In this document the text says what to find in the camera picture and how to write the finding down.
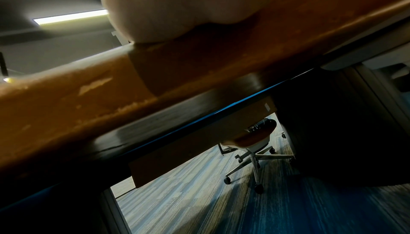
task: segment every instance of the chair seat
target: chair seat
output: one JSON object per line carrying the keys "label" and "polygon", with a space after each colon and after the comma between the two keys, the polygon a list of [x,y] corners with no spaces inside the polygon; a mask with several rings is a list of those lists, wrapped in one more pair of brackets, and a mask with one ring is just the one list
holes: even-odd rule
{"label": "chair seat", "polygon": [[245,149],[268,138],[269,135],[271,135],[275,130],[275,128],[276,123],[270,123],[269,125],[266,125],[265,127],[253,132],[243,131],[234,138],[223,141],[221,144],[224,146],[232,146],[240,149]]}

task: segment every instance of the chair caster wheel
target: chair caster wheel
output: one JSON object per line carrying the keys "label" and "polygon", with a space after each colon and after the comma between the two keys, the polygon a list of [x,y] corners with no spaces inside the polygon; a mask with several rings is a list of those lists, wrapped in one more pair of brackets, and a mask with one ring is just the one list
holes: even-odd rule
{"label": "chair caster wheel", "polygon": [[263,193],[264,193],[264,186],[261,185],[261,184],[257,184],[257,185],[255,186],[255,192],[256,192],[257,194],[263,194]]}
{"label": "chair caster wheel", "polygon": [[291,158],[289,159],[289,164],[293,167],[297,167],[298,166],[298,162],[296,161],[296,159]]}
{"label": "chair caster wheel", "polygon": [[227,177],[227,178],[225,178],[225,179],[223,180],[223,182],[224,182],[225,184],[231,184],[231,179],[230,179],[229,177]]}

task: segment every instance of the floor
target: floor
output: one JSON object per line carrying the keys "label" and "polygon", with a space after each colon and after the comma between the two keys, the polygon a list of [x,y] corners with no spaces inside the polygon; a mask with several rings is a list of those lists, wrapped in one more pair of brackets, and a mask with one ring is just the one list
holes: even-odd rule
{"label": "floor", "polygon": [[[277,128],[271,145],[291,154]],[[265,193],[253,191],[252,167],[217,147],[117,201],[131,231],[143,233],[410,233],[410,184],[337,187],[301,175],[287,160],[261,161]]]}

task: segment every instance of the ceiling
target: ceiling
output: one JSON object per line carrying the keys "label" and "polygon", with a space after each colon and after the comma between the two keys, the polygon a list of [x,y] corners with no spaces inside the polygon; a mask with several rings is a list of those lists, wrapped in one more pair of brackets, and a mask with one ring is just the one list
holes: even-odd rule
{"label": "ceiling", "polygon": [[100,9],[103,9],[100,0],[0,0],[0,45],[112,28],[107,17],[47,27],[40,27],[33,21],[34,18]]}

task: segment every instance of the chair base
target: chair base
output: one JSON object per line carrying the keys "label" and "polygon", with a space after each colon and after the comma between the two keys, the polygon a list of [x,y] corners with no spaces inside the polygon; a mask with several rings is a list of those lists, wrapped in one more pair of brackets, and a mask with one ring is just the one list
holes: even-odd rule
{"label": "chair base", "polygon": [[270,146],[266,149],[263,149],[262,151],[259,151],[258,153],[253,153],[251,151],[247,151],[245,154],[243,154],[242,156],[236,156],[235,158],[238,158],[238,161],[240,163],[239,166],[237,166],[236,168],[234,168],[233,170],[231,170],[229,173],[227,173],[225,175],[225,179],[224,182],[225,184],[230,184],[231,183],[231,179],[229,178],[230,175],[232,175],[233,173],[235,173],[236,171],[242,169],[243,167],[247,166],[248,164],[252,163],[253,166],[253,174],[255,177],[255,181],[256,181],[256,186],[255,186],[255,192],[258,194],[262,194],[264,192],[264,188],[263,185],[260,183],[259,180],[259,160],[276,160],[276,159],[291,159],[293,161],[295,161],[295,157],[293,155],[265,155],[264,153],[266,153],[268,150],[272,150],[273,148]]}

